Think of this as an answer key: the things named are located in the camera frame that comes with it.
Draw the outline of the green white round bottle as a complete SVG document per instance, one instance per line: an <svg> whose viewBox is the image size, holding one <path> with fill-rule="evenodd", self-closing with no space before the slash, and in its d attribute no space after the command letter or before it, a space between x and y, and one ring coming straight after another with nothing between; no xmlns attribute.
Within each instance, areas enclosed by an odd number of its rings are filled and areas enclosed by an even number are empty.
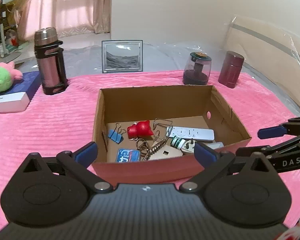
<svg viewBox="0 0 300 240"><path fill-rule="evenodd" d="M174 136L170 142L170 146L173 148L176 148L178 150L181 150L181 148L187 143L189 140L185 140L181 137Z"/></svg>

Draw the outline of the cluttered shelf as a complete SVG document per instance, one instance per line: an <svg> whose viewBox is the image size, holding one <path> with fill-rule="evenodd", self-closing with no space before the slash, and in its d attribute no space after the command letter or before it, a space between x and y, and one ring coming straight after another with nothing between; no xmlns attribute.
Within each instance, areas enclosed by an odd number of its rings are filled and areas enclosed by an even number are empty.
<svg viewBox="0 0 300 240"><path fill-rule="evenodd" d="M13 7L15 0L0 0L0 57L18 50L19 40Z"/></svg>

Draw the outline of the white remote control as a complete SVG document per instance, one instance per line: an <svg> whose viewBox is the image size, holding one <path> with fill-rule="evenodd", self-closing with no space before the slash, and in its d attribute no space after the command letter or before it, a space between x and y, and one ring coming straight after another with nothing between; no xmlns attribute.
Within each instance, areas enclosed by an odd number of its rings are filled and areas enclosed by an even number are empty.
<svg viewBox="0 0 300 240"><path fill-rule="evenodd" d="M176 136L182 139L200 141L214 141L215 139L215 134L212 129L172 126L167 127L166 132L170 138Z"/></svg>

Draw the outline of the silver wire rack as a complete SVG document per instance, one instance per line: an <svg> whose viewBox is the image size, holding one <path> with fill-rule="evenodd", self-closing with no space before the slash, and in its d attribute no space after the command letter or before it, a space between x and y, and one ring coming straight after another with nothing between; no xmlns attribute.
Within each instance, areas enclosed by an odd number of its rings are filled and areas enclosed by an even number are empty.
<svg viewBox="0 0 300 240"><path fill-rule="evenodd" d="M168 139L173 128L173 121L168 119L155 118L153 121L154 140Z"/></svg>

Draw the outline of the silver picture frame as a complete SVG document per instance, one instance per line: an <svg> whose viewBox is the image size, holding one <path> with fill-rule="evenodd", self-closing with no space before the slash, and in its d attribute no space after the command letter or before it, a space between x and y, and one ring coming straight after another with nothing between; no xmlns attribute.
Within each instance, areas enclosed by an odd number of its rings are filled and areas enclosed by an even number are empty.
<svg viewBox="0 0 300 240"><path fill-rule="evenodd" d="M142 72L143 40L103 40L102 73Z"/></svg>

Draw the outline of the blue card packet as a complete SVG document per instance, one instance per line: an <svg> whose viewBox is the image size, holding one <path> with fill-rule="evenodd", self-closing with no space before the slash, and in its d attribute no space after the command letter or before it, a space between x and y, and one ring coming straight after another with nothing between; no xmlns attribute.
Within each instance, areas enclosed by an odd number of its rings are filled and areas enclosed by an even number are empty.
<svg viewBox="0 0 300 240"><path fill-rule="evenodd" d="M138 150L120 148L117 152L117 163L129 163L138 162L140 160L141 153Z"/></svg>

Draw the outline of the beige wooden block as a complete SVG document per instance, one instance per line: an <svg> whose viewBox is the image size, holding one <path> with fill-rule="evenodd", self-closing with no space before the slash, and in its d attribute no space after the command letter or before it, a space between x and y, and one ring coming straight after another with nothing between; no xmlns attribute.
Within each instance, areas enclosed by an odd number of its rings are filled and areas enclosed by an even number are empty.
<svg viewBox="0 0 300 240"><path fill-rule="evenodd" d="M157 152L152 154L149 157L149 160L159 160L159 159L168 159L168 158L176 158L176 157L182 157L183 153L181 150L178 150L176 148L173 148L167 144L162 146Z"/></svg>

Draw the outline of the white blue book box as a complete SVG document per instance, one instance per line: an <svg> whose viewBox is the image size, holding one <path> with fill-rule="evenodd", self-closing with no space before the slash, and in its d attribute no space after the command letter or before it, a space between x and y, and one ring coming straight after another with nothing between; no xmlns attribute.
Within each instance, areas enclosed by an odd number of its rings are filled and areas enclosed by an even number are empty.
<svg viewBox="0 0 300 240"><path fill-rule="evenodd" d="M25 111L40 85L39 71L24 73L22 80L15 81L9 90L0 92L0 113Z"/></svg>

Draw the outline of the brown cardboard box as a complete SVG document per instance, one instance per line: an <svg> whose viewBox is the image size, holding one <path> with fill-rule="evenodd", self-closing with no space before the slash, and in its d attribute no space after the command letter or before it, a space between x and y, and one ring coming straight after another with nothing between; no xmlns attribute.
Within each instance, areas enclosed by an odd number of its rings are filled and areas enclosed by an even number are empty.
<svg viewBox="0 0 300 240"><path fill-rule="evenodd" d="M134 150L138 142L127 132L133 124L147 121L153 135L149 145L160 141L170 125L207 128L224 150L246 146L251 135L225 98L214 86L158 86L104 88L98 93L93 140L98 156L92 166L98 176L118 183L163 183L194 176L202 166L192 154L161 160L118 163L118 150Z"/></svg>

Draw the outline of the pink curtain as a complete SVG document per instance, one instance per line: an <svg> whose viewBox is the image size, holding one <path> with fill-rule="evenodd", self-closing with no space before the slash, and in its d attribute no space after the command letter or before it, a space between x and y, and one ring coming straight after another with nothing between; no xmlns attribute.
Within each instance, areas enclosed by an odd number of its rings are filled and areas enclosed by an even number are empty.
<svg viewBox="0 0 300 240"><path fill-rule="evenodd" d="M33 41L39 29L54 27L59 37L110 32L111 0L16 0L20 40Z"/></svg>

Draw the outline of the blue binder clip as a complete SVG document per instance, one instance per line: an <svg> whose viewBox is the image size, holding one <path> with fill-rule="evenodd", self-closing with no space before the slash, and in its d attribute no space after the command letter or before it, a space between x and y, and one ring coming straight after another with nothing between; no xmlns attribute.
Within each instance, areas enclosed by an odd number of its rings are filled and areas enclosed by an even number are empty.
<svg viewBox="0 0 300 240"><path fill-rule="evenodd" d="M122 128L121 124L116 123L115 128L109 130L108 138L113 142L120 144L123 141L123 135L125 133L127 133L127 131Z"/></svg>

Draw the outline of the maroon cylindrical container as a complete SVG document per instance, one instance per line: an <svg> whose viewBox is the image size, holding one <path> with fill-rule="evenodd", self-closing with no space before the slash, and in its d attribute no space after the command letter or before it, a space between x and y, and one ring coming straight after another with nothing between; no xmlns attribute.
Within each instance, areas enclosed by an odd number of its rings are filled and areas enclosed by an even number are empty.
<svg viewBox="0 0 300 240"><path fill-rule="evenodd" d="M242 70L244 57L234 51L227 51L218 82L228 88L235 88Z"/></svg>

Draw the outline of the pink plush blanket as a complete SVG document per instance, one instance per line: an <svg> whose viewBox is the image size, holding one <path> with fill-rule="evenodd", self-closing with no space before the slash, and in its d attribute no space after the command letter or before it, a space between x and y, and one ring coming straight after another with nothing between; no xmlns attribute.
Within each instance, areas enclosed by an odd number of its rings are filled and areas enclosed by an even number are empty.
<svg viewBox="0 0 300 240"><path fill-rule="evenodd" d="M63 150L77 150L92 139L101 88L179 85L182 76L182 71L174 70L72 77L66 91L49 96L38 89L25 111L0 114L0 196L29 153L53 157ZM251 134L250 146L262 144L256 135L258 129L300 115L246 73L239 76L234 89L217 79L218 73L213 72L209 84L219 90ZM0 230L6 224L0 207Z"/></svg>

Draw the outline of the white power plug adapter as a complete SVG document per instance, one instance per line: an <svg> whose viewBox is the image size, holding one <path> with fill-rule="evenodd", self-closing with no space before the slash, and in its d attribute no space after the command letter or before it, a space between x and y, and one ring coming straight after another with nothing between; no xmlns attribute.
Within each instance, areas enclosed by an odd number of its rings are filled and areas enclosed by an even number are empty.
<svg viewBox="0 0 300 240"><path fill-rule="evenodd" d="M191 139L186 141L182 147L181 147L181 151L183 152L183 154L194 154L194 147L196 145L196 141Z"/></svg>

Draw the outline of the red blue cartoon figurine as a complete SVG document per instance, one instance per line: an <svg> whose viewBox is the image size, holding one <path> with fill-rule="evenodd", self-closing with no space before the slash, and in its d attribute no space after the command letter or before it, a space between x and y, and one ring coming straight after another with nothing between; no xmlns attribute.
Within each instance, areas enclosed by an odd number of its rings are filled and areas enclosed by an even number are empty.
<svg viewBox="0 0 300 240"><path fill-rule="evenodd" d="M154 135L149 120L140 121L127 127L127 134L129 139L146 138Z"/></svg>

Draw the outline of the silver pink thermos flask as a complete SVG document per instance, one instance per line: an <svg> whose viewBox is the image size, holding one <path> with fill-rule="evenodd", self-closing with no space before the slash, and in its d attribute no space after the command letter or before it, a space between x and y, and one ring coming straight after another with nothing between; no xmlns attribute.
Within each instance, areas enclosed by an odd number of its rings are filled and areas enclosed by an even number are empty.
<svg viewBox="0 0 300 240"><path fill-rule="evenodd" d="M34 34L34 53L46 95L61 93L68 87L62 44L54 27L39 29Z"/></svg>

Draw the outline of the green pink plush toy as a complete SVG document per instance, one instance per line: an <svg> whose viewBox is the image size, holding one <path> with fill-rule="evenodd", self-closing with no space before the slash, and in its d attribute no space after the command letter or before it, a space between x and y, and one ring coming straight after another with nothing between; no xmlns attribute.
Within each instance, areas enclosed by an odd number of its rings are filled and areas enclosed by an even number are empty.
<svg viewBox="0 0 300 240"><path fill-rule="evenodd" d="M15 69L13 61L9 63L0 62L0 93L9 90L15 80L22 80L23 73Z"/></svg>

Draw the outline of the plastic wrapped headboard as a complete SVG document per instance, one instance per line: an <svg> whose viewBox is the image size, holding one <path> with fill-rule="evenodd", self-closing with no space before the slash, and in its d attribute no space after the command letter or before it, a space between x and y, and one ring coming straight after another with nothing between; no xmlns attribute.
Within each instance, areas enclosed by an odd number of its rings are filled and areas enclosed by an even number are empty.
<svg viewBox="0 0 300 240"><path fill-rule="evenodd" d="M225 50L280 87L300 107L300 37L271 23L235 16L224 40Z"/></svg>

